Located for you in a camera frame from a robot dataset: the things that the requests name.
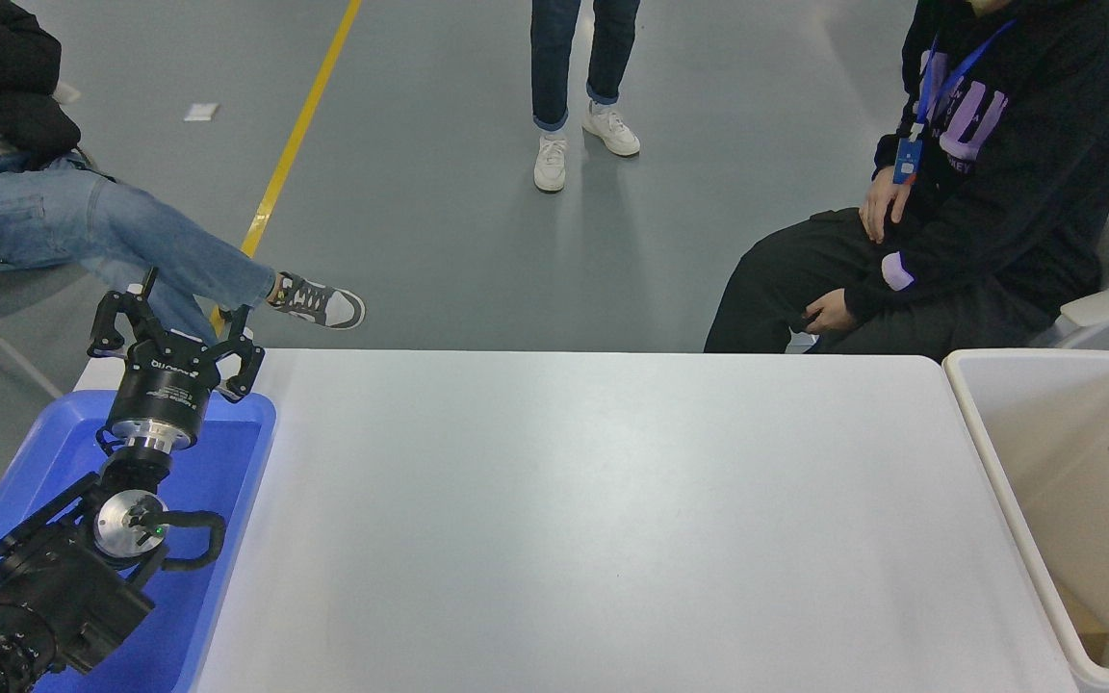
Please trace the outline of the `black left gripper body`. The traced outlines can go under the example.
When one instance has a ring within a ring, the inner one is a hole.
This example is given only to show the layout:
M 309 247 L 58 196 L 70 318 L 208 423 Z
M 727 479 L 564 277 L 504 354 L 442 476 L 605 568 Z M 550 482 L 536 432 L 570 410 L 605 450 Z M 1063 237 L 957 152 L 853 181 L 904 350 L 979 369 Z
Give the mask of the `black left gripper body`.
M 128 349 L 106 429 L 122 440 L 196 442 L 217 383 L 207 344 L 175 332 L 141 337 Z

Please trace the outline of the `person's left hand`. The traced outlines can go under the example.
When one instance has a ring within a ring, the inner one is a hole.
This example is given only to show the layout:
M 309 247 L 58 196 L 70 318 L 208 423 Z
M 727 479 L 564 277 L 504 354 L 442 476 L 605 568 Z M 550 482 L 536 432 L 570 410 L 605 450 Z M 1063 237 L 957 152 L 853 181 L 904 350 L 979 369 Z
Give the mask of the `person's left hand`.
M 807 304 L 804 310 L 805 332 L 824 335 L 831 332 L 853 332 L 859 320 L 849 312 L 843 288 L 830 291 Z

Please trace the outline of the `person's right hand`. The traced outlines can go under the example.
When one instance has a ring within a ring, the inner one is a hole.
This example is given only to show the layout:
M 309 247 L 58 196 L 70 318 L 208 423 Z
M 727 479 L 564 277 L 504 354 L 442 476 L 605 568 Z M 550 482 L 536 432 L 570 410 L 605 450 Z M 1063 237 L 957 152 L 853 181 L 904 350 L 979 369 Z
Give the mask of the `person's right hand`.
M 891 223 L 901 222 L 910 198 L 910 183 L 897 183 L 894 175 L 895 166 L 877 171 L 859 206 L 859 222 L 867 240 L 875 244 L 885 241 Z

